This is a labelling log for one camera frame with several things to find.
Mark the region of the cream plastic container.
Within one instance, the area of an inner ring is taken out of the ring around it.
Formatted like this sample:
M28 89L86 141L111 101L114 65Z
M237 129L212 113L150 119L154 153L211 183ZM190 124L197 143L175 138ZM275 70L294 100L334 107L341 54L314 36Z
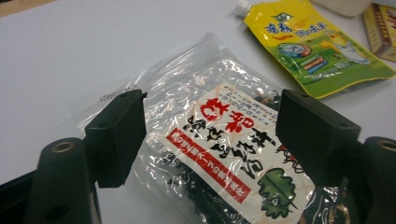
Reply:
M314 3L326 7L346 17L359 16L374 0L312 0Z

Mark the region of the clear bag of dried seaweed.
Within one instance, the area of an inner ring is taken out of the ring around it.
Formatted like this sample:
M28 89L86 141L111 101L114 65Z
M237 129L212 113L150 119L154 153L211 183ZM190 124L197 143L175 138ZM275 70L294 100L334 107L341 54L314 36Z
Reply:
M276 136L281 89L215 35L100 97L85 128L127 91L147 93L141 186L194 224L350 224L345 186L317 188Z

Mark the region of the small yellow red box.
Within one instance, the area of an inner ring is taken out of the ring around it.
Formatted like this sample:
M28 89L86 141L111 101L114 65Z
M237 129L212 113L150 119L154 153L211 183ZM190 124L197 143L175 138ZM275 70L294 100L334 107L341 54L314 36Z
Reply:
M362 17L371 52L396 63L396 7L371 3Z

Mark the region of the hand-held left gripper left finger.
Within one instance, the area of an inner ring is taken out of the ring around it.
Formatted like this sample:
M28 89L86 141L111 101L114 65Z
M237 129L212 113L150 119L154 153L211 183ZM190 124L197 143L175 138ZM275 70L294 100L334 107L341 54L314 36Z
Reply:
M125 184L147 133L143 104L146 97L141 90L122 93L85 127L84 142L100 188Z

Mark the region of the yellow green spout pouch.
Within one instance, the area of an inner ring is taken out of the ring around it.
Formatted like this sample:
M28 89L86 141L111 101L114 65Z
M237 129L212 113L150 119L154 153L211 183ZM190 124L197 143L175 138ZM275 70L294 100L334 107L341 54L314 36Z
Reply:
M396 76L396 71L323 18L308 0L259 4L238 0L235 12L316 99L362 82Z

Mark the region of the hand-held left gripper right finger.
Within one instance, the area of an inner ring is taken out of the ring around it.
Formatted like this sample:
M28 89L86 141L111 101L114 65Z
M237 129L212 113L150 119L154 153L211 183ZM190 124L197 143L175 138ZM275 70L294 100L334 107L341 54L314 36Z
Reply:
M317 187L336 187L361 127L319 100L283 90L276 135Z

